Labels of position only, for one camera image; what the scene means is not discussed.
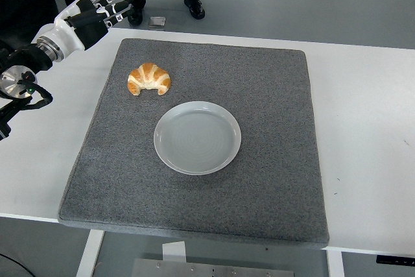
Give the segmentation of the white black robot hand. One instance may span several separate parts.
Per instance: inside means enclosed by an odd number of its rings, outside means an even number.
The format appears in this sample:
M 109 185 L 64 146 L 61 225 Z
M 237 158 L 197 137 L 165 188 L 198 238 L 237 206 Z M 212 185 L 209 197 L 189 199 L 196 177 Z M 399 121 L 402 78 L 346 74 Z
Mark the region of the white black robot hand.
M 55 62 L 75 51 L 86 51 L 108 30 L 133 12 L 132 0 L 75 0 L 59 13 L 53 23 L 35 35 L 36 44 Z

